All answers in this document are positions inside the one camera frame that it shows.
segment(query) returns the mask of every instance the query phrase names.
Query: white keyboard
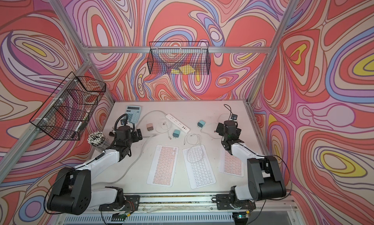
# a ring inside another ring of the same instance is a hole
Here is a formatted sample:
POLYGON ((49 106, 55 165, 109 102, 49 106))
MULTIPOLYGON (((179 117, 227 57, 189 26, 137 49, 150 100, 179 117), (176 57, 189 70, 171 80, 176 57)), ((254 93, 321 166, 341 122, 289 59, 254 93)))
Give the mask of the white keyboard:
POLYGON ((157 145, 147 184, 173 186, 178 147, 157 145))
POLYGON ((201 145, 192 147, 190 151, 188 149, 183 150, 183 157, 191 189, 215 184, 215 177, 205 147, 201 145))
POLYGON ((244 163, 222 148, 218 171, 229 175, 244 177, 244 163))

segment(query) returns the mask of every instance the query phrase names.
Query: psychedelic wall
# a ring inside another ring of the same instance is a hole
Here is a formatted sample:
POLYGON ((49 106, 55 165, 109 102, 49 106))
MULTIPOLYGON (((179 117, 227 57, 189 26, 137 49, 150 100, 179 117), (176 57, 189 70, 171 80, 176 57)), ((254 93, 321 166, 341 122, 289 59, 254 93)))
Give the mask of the psychedelic wall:
MULTIPOLYGON (((87 46, 269 46, 289 0, 60 0, 87 46)), ((245 99, 264 54, 212 54, 211 73, 149 75, 147 54, 92 54, 114 100, 245 99)))
POLYGON ((147 54, 91 54, 113 99, 246 99, 265 54, 223 54, 209 75, 149 74, 147 54))
MULTIPOLYGON (((29 119, 71 71, 82 64, 47 0, 0 0, 0 161, 28 128, 29 119)), ((85 161, 86 136, 102 127, 104 97, 81 141, 54 141, 41 133, 0 184, 0 224, 49 224, 43 196, 64 166, 85 161)))
POLYGON ((306 224, 374 224, 374 0, 301 0, 251 101, 306 224))
POLYGON ((0 0, 0 160, 82 59, 46 0, 0 0))

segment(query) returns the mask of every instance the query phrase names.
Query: gray cable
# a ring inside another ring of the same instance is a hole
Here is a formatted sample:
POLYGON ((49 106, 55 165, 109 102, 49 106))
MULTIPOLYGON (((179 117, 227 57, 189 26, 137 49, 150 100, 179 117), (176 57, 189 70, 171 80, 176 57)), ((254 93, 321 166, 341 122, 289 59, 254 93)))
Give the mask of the gray cable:
MULTIPOLYGON (((166 114, 165 114, 165 112, 163 112, 163 111, 161 111, 161 110, 153 110, 153 111, 150 111, 150 112, 148 112, 147 114, 145 114, 140 120, 139 120, 139 122, 138 122, 138 124, 137 124, 137 126, 135 127, 135 129, 137 129, 138 128, 138 126, 139 126, 139 124, 142 122, 142 120, 144 119, 144 117, 146 117, 148 114, 150 114, 150 113, 152 113, 152 112, 161 112, 162 114, 164 114, 165 116, 166 116, 166 114)), ((143 148, 144 148, 144 146, 147 144, 147 142, 149 141, 149 139, 151 139, 152 137, 154 137, 154 136, 156 136, 157 134, 153 134, 153 135, 151 135, 150 137, 148 137, 148 139, 146 140, 146 142, 143 144, 143 146, 142 146, 142 148, 141 148, 141 150, 140 150, 140 154, 139 154, 139 157, 129 166, 129 168, 127 168, 127 170, 124 172, 124 174, 121 176, 121 178, 119 178, 118 180, 116 180, 116 181, 113 181, 113 182, 97 182, 97 183, 94 183, 94 184, 92 184, 92 185, 97 185, 97 184, 115 184, 115 183, 117 183, 118 181, 120 181, 125 175, 126 175, 126 173, 129 171, 129 169, 138 161, 138 159, 141 157, 141 155, 142 155, 142 153, 143 153, 143 148)))
POLYGON ((140 121, 138 122, 138 124, 137 124, 137 126, 136 126, 135 129, 137 129, 137 127, 138 127, 139 124, 142 122, 142 120, 144 119, 144 117, 146 117, 148 114, 150 114, 150 113, 152 113, 152 112, 156 112, 156 111, 161 112, 162 114, 164 114, 164 115, 166 116, 166 113, 163 112, 163 111, 161 111, 161 110, 153 110, 153 111, 150 111, 150 112, 148 112, 147 114, 145 114, 145 115, 140 119, 140 121))
POLYGON ((204 151, 203 151, 203 149, 201 148, 201 136, 200 136, 200 134, 195 134, 195 133, 189 133, 189 134, 187 134, 187 135, 184 137, 183 145, 185 145, 186 142, 187 142, 188 144, 192 145, 192 146, 187 150, 187 161, 190 162, 190 163, 195 163, 195 162, 201 162, 201 161, 203 161, 203 159, 204 159, 204 151), (193 144, 193 143, 190 143, 190 142, 188 141, 188 137, 189 137, 189 136, 196 136, 196 137, 197 137, 196 143, 194 143, 194 144, 193 144), (196 148, 199 147, 199 148, 200 148, 200 151, 201 151, 201 158, 200 158, 199 160, 195 161, 195 162, 191 162, 190 159, 189 159, 189 156, 190 156, 190 150, 191 150, 192 148, 194 148, 194 147, 196 147, 196 148))
POLYGON ((147 142, 152 138, 152 137, 154 137, 154 136, 156 136, 157 134, 153 134, 152 136, 150 136, 147 140, 146 140, 146 142, 144 142, 144 144, 143 144, 143 146, 142 146, 142 148, 141 148, 141 150, 140 150, 140 154, 139 154, 139 156, 138 156, 138 158, 129 166, 129 168, 127 168, 127 170, 124 172, 124 174, 121 176, 121 178, 119 178, 118 180, 116 180, 116 181, 113 181, 113 182, 97 182, 97 183, 94 183, 94 184, 92 184, 92 185, 97 185, 97 184, 115 184, 115 183, 117 183, 118 181, 120 181, 125 175, 126 175, 126 173, 129 171, 129 169, 139 160, 139 158, 141 157, 141 155, 142 155, 142 153, 143 153, 143 149, 144 149, 144 146, 147 144, 147 142))
POLYGON ((209 123, 209 124, 206 124, 206 125, 204 125, 204 126, 200 129, 200 132, 203 133, 203 134, 207 134, 208 136, 210 136, 210 137, 213 138, 213 139, 221 139, 221 138, 215 138, 215 137, 211 136, 209 133, 205 133, 205 132, 203 132, 203 128, 206 127, 206 126, 208 126, 208 125, 211 125, 211 124, 216 124, 216 125, 218 125, 218 123, 209 123))

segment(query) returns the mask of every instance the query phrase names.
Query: aluminum frame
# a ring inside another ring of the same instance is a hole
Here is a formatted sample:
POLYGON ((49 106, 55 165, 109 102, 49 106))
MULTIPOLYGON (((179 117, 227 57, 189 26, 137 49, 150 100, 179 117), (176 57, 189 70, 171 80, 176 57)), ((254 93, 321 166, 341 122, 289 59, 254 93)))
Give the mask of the aluminum frame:
MULTIPOLYGON (((89 63, 85 61, 76 71, 77 76, 84 75, 89 67, 89 63)), ((57 99, 61 96, 63 91, 68 87, 71 83, 71 80, 66 82, 65 85, 59 90, 59 92, 55 95, 54 99, 57 99)), ((37 118, 43 117, 47 111, 52 107, 53 101, 49 103, 48 106, 44 108, 44 110, 40 113, 37 118)), ((13 147, 5 154, 3 159, 0 162, 0 183, 6 178, 18 160, 22 157, 24 152, 27 148, 31 145, 31 143, 35 140, 37 135, 40 133, 40 129, 35 127, 32 124, 29 124, 29 128, 22 134, 21 138, 13 145, 13 147)))
MULTIPOLYGON (((90 53, 149 53, 149 47, 83 47, 87 54, 90 53)), ((178 47, 182 49, 196 47, 178 47)), ((270 47, 209 47, 209 53, 265 53, 270 52, 270 47)))
MULTIPOLYGON (((140 195, 139 208, 132 216, 152 216, 157 214, 169 214, 171 216, 178 216, 180 213, 204 213, 207 216, 227 213, 231 214, 233 212, 244 212, 243 210, 218 210, 216 203, 211 201, 211 198, 219 193, 228 192, 187 192, 187 193, 149 193, 149 194, 136 194, 140 195)), ((255 212, 259 212, 264 206, 265 201, 256 201, 255 212)), ((303 225, 303 220, 300 216, 300 210, 293 200, 292 196, 290 199, 285 199, 282 201, 266 201, 266 205, 263 211, 285 211, 287 212, 292 225, 303 225)), ((104 217, 110 217, 115 212, 105 212, 104 217)), ((75 224, 71 223, 78 221, 79 224, 102 224, 102 218, 99 211, 99 207, 92 207, 90 210, 86 210, 80 215, 81 219, 74 219, 72 221, 71 217, 77 217, 76 215, 65 214, 57 219, 55 225, 62 224, 75 224), (85 219, 87 217, 97 217, 96 219, 85 219)))
MULTIPOLYGON (((276 52, 276 48, 278 47, 278 44, 280 43, 280 40, 287 28, 289 20, 291 19, 295 11, 295 8, 297 7, 298 1, 299 0, 289 1, 286 7, 285 13, 279 23, 278 29, 276 30, 274 38, 271 42, 270 47, 211 47, 210 48, 211 53, 266 53, 267 54, 265 56, 265 59, 263 61, 261 68, 259 69, 258 75, 256 76, 256 79, 252 85, 251 91, 246 99, 246 102, 249 105, 249 107, 247 108, 247 112, 248 112, 248 115, 250 116, 252 125, 254 126, 255 126, 255 124, 253 124, 254 116, 251 113, 251 106, 249 102, 254 96, 254 91, 256 91, 256 88, 259 86, 260 82, 262 82, 265 72, 270 66, 271 60, 276 52)), ((83 59, 85 59, 85 62, 76 71, 76 75, 83 75, 87 71, 88 67, 90 66, 92 69, 91 72, 94 75, 94 77, 96 79, 99 79, 100 81, 104 81, 98 69, 96 68, 95 64, 92 62, 91 57, 89 55, 90 53, 148 53, 149 52, 148 47, 89 47, 89 46, 85 46, 82 43, 81 39, 79 38, 77 31, 73 27, 72 22, 70 18, 68 17, 60 0, 49 0, 49 3, 53 7, 57 16, 59 17, 63 28, 68 32, 69 36, 72 38, 72 41, 74 42, 77 50, 82 55, 83 59)), ((59 96, 59 94, 61 94, 65 90, 65 87, 67 84, 68 83, 66 83, 65 86, 58 92, 56 97, 59 96)), ((106 95, 112 108, 114 105, 114 100, 111 96, 111 93, 109 93, 108 90, 106 91, 106 95)), ((17 163, 19 158, 22 156, 22 154, 34 141, 37 134, 39 134, 40 132, 39 129, 37 129, 33 125, 30 125, 30 126, 32 127, 29 128, 22 135, 22 137, 16 142, 16 144, 2 158, 2 161, 0 162, 0 182, 2 182, 5 179, 7 174, 11 171, 13 166, 17 163)), ((257 128, 255 130, 256 130, 256 133, 262 137, 261 132, 257 128)), ((262 141, 259 139, 260 146, 263 146, 264 143, 266 144, 266 142, 264 142, 263 137, 261 139, 262 141)))
MULTIPOLYGON (((78 33, 75 30, 70 18, 68 17, 68 14, 66 13, 65 8, 63 7, 61 1, 60 0, 49 0, 49 3, 51 4, 58 18, 60 19, 63 28, 68 32, 77 50, 82 55, 83 59, 87 60, 91 64, 91 72, 93 76, 95 77, 95 79, 98 79, 104 82, 103 78, 101 77, 99 73, 99 70, 97 69, 96 65, 92 62, 90 55, 86 53, 83 47, 84 44, 79 38, 78 33)), ((109 102, 111 103, 111 105, 113 105, 114 100, 113 100, 111 93, 108 90, 106 90, 105 94, 109 102)))
POLYGON ((286 7, 286 10, 282 16, 282 19, 279 23, 278 29, 275 32, 275 35, 273 37, 272 43, 270 45, 270 52, 265 56, 265 59, 262 63, 261 68, 259 69, 257 76, 252 84, 250 93, 247 97, 247 102, 250 103, 251 99, 254 96, 254 92, 257 90, 258 86, 260 85, 260 82, 262 82, 266 71, 268 70, 270 63, 277 51, 278 45, 281 42, 281 39, 283 37, 284 32, 286 31, 286 28, 288 26, 289 21, 291 20, 292 15, 295 12, 295 9, 297 7, 297 4, 299 3, 299 0, 290 0, 288 2, 288 5, 286 7))

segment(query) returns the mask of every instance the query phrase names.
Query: yellow cloth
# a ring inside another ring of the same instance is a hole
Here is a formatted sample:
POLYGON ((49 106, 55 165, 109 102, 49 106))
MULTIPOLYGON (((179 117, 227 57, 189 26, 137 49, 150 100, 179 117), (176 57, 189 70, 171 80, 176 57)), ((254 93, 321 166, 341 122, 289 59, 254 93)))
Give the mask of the yellow cloth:
POLYGON ((187 74, 189 74, 189 73, 194 73, 195 72, 195 69, 193 68, 193 67, 191 67, 191 65, 185 65, 185 66, 181 66, 180 68, 179 68, 179 70, 183 73, 183 74, 185 74, 185 75, 187 75, 187 74))
POLYGON ((179 74, 180 71, 179 71, 179 70, 176 70, 176 69, 171 69, 171 73, 172 73, 172 74, 179 74))

